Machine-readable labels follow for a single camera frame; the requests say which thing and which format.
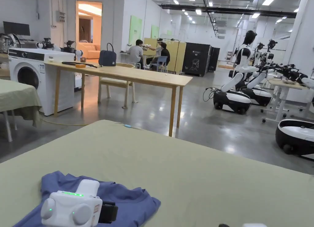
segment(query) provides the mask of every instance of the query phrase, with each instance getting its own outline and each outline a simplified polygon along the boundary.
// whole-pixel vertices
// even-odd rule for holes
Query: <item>bag handle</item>
[[[107,43],[107,50],[108,50],[108,45],[111,45],[111,48],[113,49],[113,45],[110,43]]]

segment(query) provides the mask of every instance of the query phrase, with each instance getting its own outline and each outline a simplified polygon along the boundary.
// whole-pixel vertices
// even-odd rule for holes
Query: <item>dark blue handbag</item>
[[[116,65],[117,62],[117,54],[113,51],[108,50],[108,45],[111,45],[113,49],[113,45],[108,43],[107,44],[107,50],[102,50],[100,52],[98,63],[100,66],[109,66],[113,67]]]

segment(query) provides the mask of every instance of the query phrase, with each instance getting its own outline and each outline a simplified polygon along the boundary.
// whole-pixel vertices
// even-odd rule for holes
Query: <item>washing machine control panel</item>
[[[44,54],[21,51],[18,49],[10,49],[9,56],[44,61]]]

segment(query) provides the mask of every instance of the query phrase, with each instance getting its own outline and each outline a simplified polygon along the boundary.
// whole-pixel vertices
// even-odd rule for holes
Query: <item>wheel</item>
[[[214,108],[217,110],[220,110],[220,109],[222,109],[222,105],[219,102],[215,102]]]
[[[238,109],[238,113],[241,115],[245,114],[245,109],[244,108]]]
[[[286,154],[291,154],[292,153],[292,147],[288,144],[285,144],[282,147],[282,150],[286,153]]]

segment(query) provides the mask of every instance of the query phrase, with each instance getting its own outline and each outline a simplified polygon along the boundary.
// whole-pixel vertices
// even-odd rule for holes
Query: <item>polished floor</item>
[[[81,111],[79,91],[75,94],[77,103],[74,108],[61,112],[58,118],[45,117],[44,120],[80,125],[106,119],[168,135],[170,89],[135,84],[136,100],[139,102],[136,104],[129,102],[129,108],[124,110],[122,109],[124,101],[122,88],[111,87],[112,98],[107,99],[106,87],[103,87],[101,104],[97,104],[98,78],[87,77],[86,81],[83,111]],[[246,115],[239,115],[228,111],[214,110],[212,100],[204,102],[204,90],[206,87],[212,86],[212,82],[213,73],[207,73],[203,78],[194,77],[191,83],[184,88],[180,128],[176,130],[174,127],[173,131],[176,138],[236,156],[314,174],[314,161],[287,155],[277,147],[275,142],[277,124],[275,122],[262,123],[263,114],[258,106],[252,106]],[[8,143],[4,120],[0,116],[0,162],[82,127],[43,122],[41,128],[34,128],[31,126],[31,122],[24,121],[22,118],[17,119],[17,126],[17,132],[12,130],[13,142]]]

